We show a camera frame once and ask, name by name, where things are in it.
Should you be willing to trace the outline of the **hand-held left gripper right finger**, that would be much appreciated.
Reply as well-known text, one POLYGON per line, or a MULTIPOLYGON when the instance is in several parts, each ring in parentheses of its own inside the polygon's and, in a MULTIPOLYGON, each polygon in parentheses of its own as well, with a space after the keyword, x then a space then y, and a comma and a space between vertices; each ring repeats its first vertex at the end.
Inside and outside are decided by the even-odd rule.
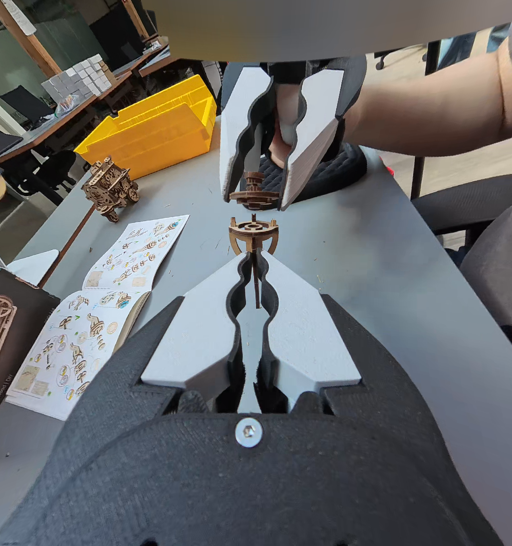
POLYGON ((262 331, 258 405, 288 413, 305 392, 355 386, 362 377, 323 296, 267 251, 258 252, 262 331))

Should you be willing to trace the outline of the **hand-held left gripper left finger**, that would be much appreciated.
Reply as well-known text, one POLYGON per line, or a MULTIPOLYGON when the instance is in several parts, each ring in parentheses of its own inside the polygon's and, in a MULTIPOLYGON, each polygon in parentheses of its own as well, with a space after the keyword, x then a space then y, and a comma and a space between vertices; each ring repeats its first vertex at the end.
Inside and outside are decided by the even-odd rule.
POLYGON ((145 384, 195 390, 216 412, 237 413, 245 386, 241 330, 245 255, 188 291, 141 375, 145 384))

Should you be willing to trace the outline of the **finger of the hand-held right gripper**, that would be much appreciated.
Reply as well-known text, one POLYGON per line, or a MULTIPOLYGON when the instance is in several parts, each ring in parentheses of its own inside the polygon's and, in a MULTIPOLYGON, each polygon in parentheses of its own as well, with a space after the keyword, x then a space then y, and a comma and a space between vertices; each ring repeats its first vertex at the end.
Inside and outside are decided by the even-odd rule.
POLYGON ((323 69, 300 85, 278 86, 280 135, 291 145, 284 168, 281 211, 300 195, 334 140, 342 80, 342 71, 323 69))
POLYGON ((261 66, 227 66, 220 121, 219 182, 230 201, 246 171, 258 171, 266 130, 273 113, 273 79, 261 66))

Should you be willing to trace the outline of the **wooden gear stack part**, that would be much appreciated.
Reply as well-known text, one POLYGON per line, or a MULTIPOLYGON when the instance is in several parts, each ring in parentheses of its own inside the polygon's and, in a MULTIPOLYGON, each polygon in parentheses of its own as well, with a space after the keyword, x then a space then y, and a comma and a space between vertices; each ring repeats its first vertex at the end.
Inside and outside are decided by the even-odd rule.
POLYGON ((230 200, 236 201, 238 204, 245 206, 251 211, 268 210, 269 207, 277 206, 280 200, 280 193, 262 189, 262 184, 265 181, 265 176, 259 171, 245 171, 244 173, 246 185, 241 191, 231 192, 230 200))

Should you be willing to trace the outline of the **wooden ring stand part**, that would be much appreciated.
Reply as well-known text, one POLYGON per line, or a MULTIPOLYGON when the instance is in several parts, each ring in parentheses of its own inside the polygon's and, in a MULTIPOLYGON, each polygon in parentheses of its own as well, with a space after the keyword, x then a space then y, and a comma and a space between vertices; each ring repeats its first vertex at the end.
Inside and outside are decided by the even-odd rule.
POLYGON ((233 252, 238 256, 241 254, 238 241, 246 244, 246 252, 251 254, 252 258, 252 271, 255 287, 255 305, 256 308, 260 308, 260 295, 259 295, 259 269, 257 253, 259 249, 264 248, 264 242, 271 240, 271 245, 267 249, 269 254, 274 254, 278 239, 279 239, 279 226, 276 220, 270 222, 258 221, 255 214, 252 214, 250 221, 236 222, 236 218, 232 217, 229 227, 230 247, 233 252))

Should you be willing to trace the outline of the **person's right forearm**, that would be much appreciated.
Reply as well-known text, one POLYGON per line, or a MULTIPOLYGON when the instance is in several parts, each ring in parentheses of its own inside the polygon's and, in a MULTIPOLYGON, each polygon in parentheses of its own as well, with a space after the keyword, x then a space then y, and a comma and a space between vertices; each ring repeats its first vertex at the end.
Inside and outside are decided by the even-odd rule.
POLYGON ((422 78, 362 86, 344 115, 348 143, 418 157, 464 154, 512 138, 512 48, 422 78))

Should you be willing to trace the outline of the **assembled wooden model vehicle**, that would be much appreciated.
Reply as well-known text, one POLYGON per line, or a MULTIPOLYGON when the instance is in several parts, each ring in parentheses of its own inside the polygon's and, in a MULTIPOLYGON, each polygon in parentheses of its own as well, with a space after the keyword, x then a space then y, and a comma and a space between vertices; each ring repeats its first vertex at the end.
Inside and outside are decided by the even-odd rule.
POLYGON ((130 169, 119 167, 107 156, 102 162, 96 161, 89 171, 90 178, 82 185, 82 191, 98 213, 110 222, 118 222, 116 208, 125 208, 140 199, 138 184, 129 176, 130 169))

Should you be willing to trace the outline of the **black model kit box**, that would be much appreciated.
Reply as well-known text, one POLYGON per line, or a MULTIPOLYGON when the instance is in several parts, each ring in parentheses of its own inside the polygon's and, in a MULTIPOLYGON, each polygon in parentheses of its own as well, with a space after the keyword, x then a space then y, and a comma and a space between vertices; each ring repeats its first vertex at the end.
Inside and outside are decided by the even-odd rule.
POLYGON ((58 297, 0 267, 0 404, 58 297))

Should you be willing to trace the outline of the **person's right hand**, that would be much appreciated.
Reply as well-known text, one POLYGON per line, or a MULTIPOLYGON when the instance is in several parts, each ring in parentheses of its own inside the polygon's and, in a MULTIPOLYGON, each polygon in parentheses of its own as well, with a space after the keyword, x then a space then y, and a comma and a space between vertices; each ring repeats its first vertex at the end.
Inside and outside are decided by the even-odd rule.
POLYGON ((292 150, 292 145, 284 142, 280 126, 274 129, 273 139, 269 145, 269 154, 275 165, 281 169, 285 168, 287 158, 292 150))

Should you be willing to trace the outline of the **yellow storage bin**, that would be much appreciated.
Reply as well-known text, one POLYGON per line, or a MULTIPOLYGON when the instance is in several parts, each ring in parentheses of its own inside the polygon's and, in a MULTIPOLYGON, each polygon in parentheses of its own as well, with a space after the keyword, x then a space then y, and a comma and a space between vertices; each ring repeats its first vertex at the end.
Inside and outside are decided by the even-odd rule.
POLYGON ((211 97, 193 105, 166 103, 116 124, 118 120, 106 118, 75 152, 90 164, 110 157, 136 180, 208 153, 216 104, 211 97))
POLYGON ((204 126, 216 118, 216 101, 201 76, 195 75, 120 110, 111 121, 119 131, 181 106, 186 106, 204 126))

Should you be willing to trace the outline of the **black quilted wrist rest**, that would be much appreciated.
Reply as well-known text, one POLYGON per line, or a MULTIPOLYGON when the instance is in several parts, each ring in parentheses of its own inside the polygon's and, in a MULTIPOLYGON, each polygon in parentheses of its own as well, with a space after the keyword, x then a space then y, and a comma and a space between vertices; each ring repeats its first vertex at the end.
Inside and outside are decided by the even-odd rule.
MULTIPOLYGON (((310 200, 349 187, 365 176, 367 168, 367 159, 362 148, 344 142, 334 159, 318 165, 294 202, 310 200)), ((283 172, 271 159, 266 156, 260 158, 259 172, 265 177, 262 190, 280 190, 283 172)))

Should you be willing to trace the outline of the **open instruction booklet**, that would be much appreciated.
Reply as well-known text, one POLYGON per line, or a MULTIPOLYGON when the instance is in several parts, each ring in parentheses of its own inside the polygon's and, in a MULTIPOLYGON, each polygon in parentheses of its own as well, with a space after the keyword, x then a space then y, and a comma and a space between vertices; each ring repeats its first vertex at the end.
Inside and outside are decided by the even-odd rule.
POLYGON ((127 339, 189 215, 130 223, 48 318, 5 401, 66 420, 127 339))

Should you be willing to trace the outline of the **black office chair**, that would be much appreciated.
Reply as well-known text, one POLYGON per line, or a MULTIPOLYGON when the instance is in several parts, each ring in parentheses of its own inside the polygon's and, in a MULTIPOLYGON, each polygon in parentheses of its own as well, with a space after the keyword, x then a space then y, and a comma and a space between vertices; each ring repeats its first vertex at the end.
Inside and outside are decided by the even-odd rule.
POLYGON ((58 188, 70 193, 76 184, 69 175, 76 158, 74 151, 62 150, 39 164, 31 152, 25 152, 8 160, 4 170, 7 181, 19 194, 28 197, 41 193, 51 203, 60 205, 63 198, 58 194, 58 188))
POLYGON ((446 249, 459 265, 479 236, 512 206, 512 174, 472 181, 412 200, 435 236, 464 231, 464 244, 446 249))

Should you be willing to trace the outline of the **stack of small white boxes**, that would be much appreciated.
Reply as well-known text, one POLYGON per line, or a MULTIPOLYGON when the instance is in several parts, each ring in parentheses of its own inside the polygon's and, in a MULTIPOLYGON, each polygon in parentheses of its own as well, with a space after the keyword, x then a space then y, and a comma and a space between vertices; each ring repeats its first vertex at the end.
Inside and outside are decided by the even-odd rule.
POLYGON ((41 87, 58 103, 70 95, 83 100, 100 96, 116 83, 117 78, 97 53, 43 81, 41 87))

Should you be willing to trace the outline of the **white paper sheet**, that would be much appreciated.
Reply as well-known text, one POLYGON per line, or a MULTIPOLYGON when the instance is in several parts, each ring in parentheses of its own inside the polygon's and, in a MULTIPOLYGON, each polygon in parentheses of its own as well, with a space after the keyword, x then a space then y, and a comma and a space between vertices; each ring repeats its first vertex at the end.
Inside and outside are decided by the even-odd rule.
POLYGON ((22 281, 37 286, 58 256, 59 250, 52 249, 33 256, 14 260, 6 266, 6 269, 22 281))

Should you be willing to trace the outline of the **wooden workbench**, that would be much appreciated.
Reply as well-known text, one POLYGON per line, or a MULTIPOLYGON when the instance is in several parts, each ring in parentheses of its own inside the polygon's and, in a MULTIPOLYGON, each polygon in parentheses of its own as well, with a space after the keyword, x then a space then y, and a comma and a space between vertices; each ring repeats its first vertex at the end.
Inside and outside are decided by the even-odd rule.
POLYGON ((68 141, 96 118, 95 105, 105 103, 111 104, 111 94, 125 84, 132 75, 132 70, 126 71, 117 80, 116 84, 110 87, 99 96, 93 96, 82 105, 76 107, 62 118, 54 118, 46 121, 41 126, 24 133, 20 141, 14 146, 0 153, 0 164, 17 157, 39 145, 51 148, 53 151, 61 149, 68 141))

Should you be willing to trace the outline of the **clear plastic bag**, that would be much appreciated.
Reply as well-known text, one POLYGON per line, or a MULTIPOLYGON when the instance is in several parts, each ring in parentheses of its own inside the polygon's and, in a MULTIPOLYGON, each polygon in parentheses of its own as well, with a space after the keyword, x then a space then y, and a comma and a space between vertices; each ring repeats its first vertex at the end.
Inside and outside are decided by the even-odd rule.
POLYGON ((74 111, 77 107, 82 105, 83 100, 77 94, 68 94, 66 97, 62 97, 61 100, 57 103, 55 108, 55 118, 61 119, 66 116, 68 113, 74 111))

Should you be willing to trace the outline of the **black monitor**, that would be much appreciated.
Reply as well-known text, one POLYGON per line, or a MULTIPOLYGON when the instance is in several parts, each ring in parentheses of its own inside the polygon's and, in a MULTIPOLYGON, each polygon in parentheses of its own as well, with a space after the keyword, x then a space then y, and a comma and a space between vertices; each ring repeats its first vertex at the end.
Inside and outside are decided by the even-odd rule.
POLYGON ((42 100, 31 94, 22 85, 0 95, 0 99, 13 107, 33 125, 38 125, 55 115, 55 111, 42 100))

